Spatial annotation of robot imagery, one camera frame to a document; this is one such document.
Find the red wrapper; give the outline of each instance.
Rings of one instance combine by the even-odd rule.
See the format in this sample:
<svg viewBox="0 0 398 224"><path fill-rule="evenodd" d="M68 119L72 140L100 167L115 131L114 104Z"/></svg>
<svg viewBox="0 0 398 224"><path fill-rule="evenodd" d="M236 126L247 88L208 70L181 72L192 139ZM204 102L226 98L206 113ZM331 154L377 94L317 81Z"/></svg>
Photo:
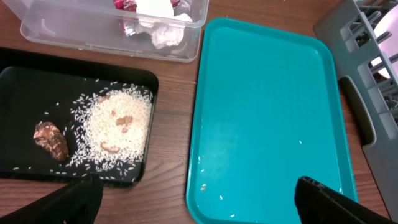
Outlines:
<svg viewBox="0 0 398 224"><path fill-rule="evenodd" d="M180 4L180 0L170 0L173 7L177 7ZM116 9L120 9L123 11L136 12L137 11L137 3L135 0L113 0L113 3ZM130 18L123 18L120 21L121 30L127 36L134 35L136 33L136 23L137 21L131 21Z"/></svg>

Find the white rice pile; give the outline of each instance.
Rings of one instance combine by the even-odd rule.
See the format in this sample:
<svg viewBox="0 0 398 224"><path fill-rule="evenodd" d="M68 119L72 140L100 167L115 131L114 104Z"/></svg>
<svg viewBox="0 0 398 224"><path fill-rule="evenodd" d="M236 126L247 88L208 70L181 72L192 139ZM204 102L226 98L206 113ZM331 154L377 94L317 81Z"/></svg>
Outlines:
<svg viewBox="0 0 398 224"><path fill-rule="evenodd" d="M85 106L79 106L74 112L75 120L81 126L75 129L78 150L71 157L71 166L78 166L83 161L93 161L96 171L101 172L112 169L119 162L142 161L152 108L152 93L144 96L136 89L132 85L123 90L111 90L106 94L109 98L103 101L96 94L86 100L77 100ZM125 116L132 117L132 122L116 125L116 120ZM101 147L103 142L119 151L104 150Z"/></svg>

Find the brown wood grain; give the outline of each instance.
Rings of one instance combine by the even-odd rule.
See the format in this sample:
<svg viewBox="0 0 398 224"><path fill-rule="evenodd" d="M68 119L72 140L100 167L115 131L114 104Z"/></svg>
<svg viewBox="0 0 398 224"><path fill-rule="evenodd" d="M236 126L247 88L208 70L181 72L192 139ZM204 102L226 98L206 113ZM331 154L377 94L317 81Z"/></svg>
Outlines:
<svg viewBox="0 0 398 224"><path fill-rule="evenodd" d="M339 0L210 0L208 21L230 17L315 36L314 23ZM154 72L160 81L147 169L134 189L104 190L96 223L193 223L185 205L185 184L199 59L175 63L31 43L19 33L20 20L0 1L0 46L91 60ZM244 57L245 52L237 49ZM361 149L357 125L341 93L359 202L388 217ZM0 216L13 212L62 184L0 180Z"/></svg>

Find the tray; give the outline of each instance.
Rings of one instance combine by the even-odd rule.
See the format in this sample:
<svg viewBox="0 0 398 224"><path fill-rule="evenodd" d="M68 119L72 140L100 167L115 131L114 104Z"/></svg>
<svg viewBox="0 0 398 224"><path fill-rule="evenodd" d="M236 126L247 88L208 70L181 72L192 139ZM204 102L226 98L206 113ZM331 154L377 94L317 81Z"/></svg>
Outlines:
<svg viewBox="0 0 398 224"><path fill-rule="evenodd" d="M192 217L300 223L294 192L305 175L358 201L330 51L311 37L211 21L193 117Z"/></svg>
<svg viewBox="0 0 398 224"><path fill-rule="evenodd" d="M134 161L134 165L123 162L111 170L98 172L106 186L130 187L144 174L159 87L156 76L134 68L0 48L0 177L70 182L97 172L93 161L69 166L77 150L74 132L81 131L71 130L79 125L71 113L78 106L73 101L81 94L104 96L106 91L100 91L105 86L120 90L132 83L142 94L153 96L144 157ZM70 157L66 161L53 159L35 144L33 133L40 121L53 122L61 132L67 127L65 139ZM117 168L123 170L122 176Z"/></svg>

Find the brown food piece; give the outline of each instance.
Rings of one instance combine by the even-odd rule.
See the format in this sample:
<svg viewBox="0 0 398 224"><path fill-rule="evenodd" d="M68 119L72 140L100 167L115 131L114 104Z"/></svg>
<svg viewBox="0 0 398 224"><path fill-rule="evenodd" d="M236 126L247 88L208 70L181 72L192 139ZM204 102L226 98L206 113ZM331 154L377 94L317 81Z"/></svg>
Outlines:
<svg viewBox="0 0 398 224"><path fill-rule="evenodd" d="M51 122L43 122L36 125L33 139L36 144L42 146L52 157L64 161L69 156L69 150L65 137L60 130Z"/></svg>
<svg viewBox="0 0 398 224"><path fill-rule="evenodd" d="M102 102L104 102L105 100L108 100L109 98L111 98L111 96L109 96L109 95L106 95L106 96L104 96L104 97L100 97L100 98L98 99L98 102L99 102L99 103L102 103Z"/></svg>
<svg viewBox="0 0 398 224"><path fill-rule="evenodd" d="M116 120L116 125L129 125L132 123L132 116L125 116Z"/></svg>
<svg viewBox="0 0 398 224"><path fill-rule="evenodd" d="M101 148L104 149L105 151L112 152L112 153L117 153L120 150L119 147L108 146L108 143L106 143L106 142L101 143Z"/></svg>

